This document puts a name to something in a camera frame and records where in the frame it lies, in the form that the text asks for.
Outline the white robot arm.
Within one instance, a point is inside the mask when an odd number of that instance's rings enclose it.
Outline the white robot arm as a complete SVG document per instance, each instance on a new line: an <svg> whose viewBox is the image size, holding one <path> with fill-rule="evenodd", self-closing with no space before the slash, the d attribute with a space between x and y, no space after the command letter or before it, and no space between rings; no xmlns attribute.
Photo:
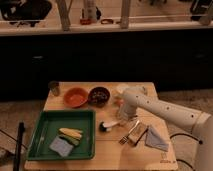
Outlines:
<svg viewBox="0 0 213 171"><path fill-rule="evenodd" d="M213 171L213 115L147 96L141 86L119 90L123 103L119 115L126 120L136 115L138 108L171 122L202 141L197 147L195 171Z"/></svg>

